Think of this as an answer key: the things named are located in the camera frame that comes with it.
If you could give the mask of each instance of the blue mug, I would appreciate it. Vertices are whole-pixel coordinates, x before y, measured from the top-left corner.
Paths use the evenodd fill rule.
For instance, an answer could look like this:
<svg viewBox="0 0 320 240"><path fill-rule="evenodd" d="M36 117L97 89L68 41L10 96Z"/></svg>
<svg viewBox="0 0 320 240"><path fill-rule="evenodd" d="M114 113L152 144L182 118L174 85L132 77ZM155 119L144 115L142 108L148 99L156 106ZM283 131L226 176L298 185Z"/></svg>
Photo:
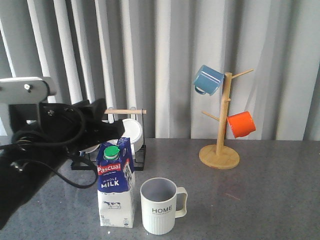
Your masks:
<svg viewBox="0 0 320 240"><path fill-rule="evenodd" d="M199 94L209 94L212 96L223 83L225 75L203 65L193 81L194 89Z"/></svg>

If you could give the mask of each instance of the wooden mug stand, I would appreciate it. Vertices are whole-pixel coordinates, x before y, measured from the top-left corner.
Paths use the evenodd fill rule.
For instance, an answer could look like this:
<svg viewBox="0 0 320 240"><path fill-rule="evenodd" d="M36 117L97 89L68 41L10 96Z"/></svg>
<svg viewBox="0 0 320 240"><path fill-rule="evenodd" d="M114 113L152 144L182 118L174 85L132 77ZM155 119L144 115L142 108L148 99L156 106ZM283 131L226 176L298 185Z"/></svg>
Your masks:
<svg viewBox="0 0 320 240"><path fill-rule="evenodd" d="M229 102L231 101L231 99L229 98L231 90L231 81L232 79L235 79L252 71L253 69L250 69L236 75L233 75L230 72L226 72L224 74L219 118L205 111L202 111L203 114L219 121L218 137L216 144L206 145L203 148L201 148L199 152L199 158L201 162L203 162L205 165L211 168L227 170L232 169L239 164L239 154L232 148L224 145Z"/></svg>

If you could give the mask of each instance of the milk carton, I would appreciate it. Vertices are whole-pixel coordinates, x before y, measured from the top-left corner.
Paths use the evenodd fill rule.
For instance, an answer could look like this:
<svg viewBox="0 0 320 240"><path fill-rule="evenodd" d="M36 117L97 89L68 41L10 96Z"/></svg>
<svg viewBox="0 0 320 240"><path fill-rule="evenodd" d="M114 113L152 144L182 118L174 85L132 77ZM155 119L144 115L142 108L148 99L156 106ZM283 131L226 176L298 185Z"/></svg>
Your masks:
<svg viewBox="0 0 320 240"><path fill-rule="evenodd" d="M130 139L101 144L96 157L101 226L132 228L135 215L135 168Z"/></svg>

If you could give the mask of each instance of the pascual logo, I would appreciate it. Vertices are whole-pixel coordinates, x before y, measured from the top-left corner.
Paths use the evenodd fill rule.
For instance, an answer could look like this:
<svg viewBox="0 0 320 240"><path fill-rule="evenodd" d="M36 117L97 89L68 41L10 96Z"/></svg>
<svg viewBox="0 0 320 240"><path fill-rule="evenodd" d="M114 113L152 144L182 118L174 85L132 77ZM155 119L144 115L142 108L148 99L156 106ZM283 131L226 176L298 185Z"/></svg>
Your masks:
<svg viewBox="0 0 320 240"><path fill-rule="evenodd" d="M98 165L97 170L98 170L98 175L102 175L110 171L121 171L121 164L116 163L116 164L109 164L107 166Z"/></svg>
<svg viewBox="0 0 320 240"><path fill-rule="evenodd" d="M164 207L164 208L152 208L153 214L166 214L168 212L171 212L172 205Z"/></svg>

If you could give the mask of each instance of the orange mug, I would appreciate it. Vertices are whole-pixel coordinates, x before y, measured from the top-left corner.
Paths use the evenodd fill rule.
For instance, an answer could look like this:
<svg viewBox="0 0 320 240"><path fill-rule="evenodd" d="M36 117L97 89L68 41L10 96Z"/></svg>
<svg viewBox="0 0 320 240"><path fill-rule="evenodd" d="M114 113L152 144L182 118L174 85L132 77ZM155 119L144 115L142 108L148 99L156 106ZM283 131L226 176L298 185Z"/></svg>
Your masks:
<svg viewBox="0 0 320 240"><path fill-rule="evenodd" d="M256 130L254 120L248 111L228 116L226 119L235 138L245 137Z"/></svg>

